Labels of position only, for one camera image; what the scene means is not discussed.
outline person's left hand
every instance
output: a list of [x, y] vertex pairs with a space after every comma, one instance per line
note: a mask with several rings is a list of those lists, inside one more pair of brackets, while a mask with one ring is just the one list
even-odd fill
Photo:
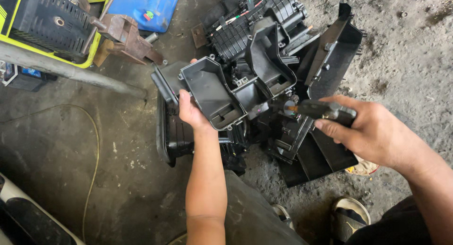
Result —
[[196, 104], [191, 101], [189, 92], [185, 90], [179, 91], [179, 118], [189, 123], [194, 131], [214, 129]]

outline metal vise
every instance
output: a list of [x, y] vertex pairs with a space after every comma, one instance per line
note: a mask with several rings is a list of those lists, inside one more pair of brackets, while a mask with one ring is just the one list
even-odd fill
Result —
[[145, 57], [161, 65], [164, 58], [154, 50], [153, 45], [139, 34], [137, 22], [127, 15], [105, 14], [99, 20], [90, 18], [90, 23], [98, 28], [105, 38], [114, 42], [113, 49], [108, 49], [111, 54], [124, 58], [127, 62], [146, 65]]

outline yellow frame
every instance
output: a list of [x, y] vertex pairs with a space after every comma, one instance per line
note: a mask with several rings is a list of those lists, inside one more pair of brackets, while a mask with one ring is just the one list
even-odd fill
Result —
[[[12, 22], [14, 21], [14, 19], [16, 17], [16, 13], [17, 13], [17, 9], [19, 8], [20, 1], [21, 0], [18, 0], [18, 2], [17, 2], [16, 9], [14, 11], [14, 15], [13, 15], [13, 17], [11, 19]], [[89, 0], [90, 3], [105, 2], [105, 4], [107, 4], [108, 1], [109, 0]], [[9, 35], [9, 31], [11, 30], [12, 26], [13, 26], [13, 23], [10, 24], [9, 29], [8, 29], [8, 33], [6, 35]], [[37, 48], [34, 48], [34, 47], [31, 47], [31, 46], [29, 46], [29, 45], [27, 45], [25, 43], [21, 43], [19, 41], [16, 41], [14, 39], [9, 38], [8, 36], [0, 34], [0, 41], [2, 41], [2, 42], [6, 42], [6, 43], [18, 46], [18, 47], [26, 49], [26, 50], [36, 52], [36, 53], [41, 54], [43, 56], [51, 57], [51, 58], [59, 60], [61, 62], [68, 63], [68, 64], [71, 64], [73, 66], [84, 68], [84, 69], [90, 67], [93, 64], [94, 55], [96, 54], [97, 47], [99, 46], [99, 41], [100, 40], [101, 40], [101, 34], [96, 32], [96, 34], [94, 35], [93, 43], [90, 46], [90, 51], [88, 53], [87, 60], [84, 63], [81, 63], [81, 64], [74, 64], [71, 61], [68, 61], [68, 60], [65, 60], [63, 58], [54, 56], [54, 52], [48, 53], [48, 52], [45, 52], [45, 51], [41, 51], [41, 50], [39, 50]]]

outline black pants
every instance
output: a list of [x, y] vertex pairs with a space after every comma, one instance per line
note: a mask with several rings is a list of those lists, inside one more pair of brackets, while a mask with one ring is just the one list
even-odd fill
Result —
[[[308, 244], [284, 224], [258, 191], [234, 172], [225, 171], [228, 209], [225, 218], [227, 245]], [[412, 196], [388, 210], [376, 224], [359, 229], [347, 245], [431, 244]]]

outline dirty floor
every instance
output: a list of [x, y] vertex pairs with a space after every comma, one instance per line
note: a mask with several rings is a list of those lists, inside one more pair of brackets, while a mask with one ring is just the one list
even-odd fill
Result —
[[[209, 54], [207, 48], [195, 48], [190, 29], [218, 1], [178, 1], [169, 31], [155, 44], [169, 63]], [[336, 19], [339, 1], [300, 0], [309, 12], [307, 24], [324, 31]], [[355, 24], [369, 35], [339, 93], [383, 103], [451, 164], [453, 0], [345, 1], [354, 7]], [[157, 90], [150, 66], [110, 56], [92, 69], [147, 89], [148, 102], [60, 78], [37, 93], [0, 87], [0, 121], [59, 104], [86, 109], [101, 138], [87, 243], [166, 244], [185, 231], [191, 157], [170, 168], [157, 154]], [[0, 172], [82, 237], [83, 207], [96, 162], [96, 136], [88, 117], [71, 107], [55, 108], [1, 125], [0, 133]], [[411, 193], [398, 173], [384, 167], [370, 177], [339, 172], [288, 189], [276, 162], [258, 147], [245, 157], [249, 168], [242, 179], [269, 203], [286, 207], [297, 232], [311, 244], [327, 243], [328, 209], [335, 197], [359, 199], [375, 222]]]

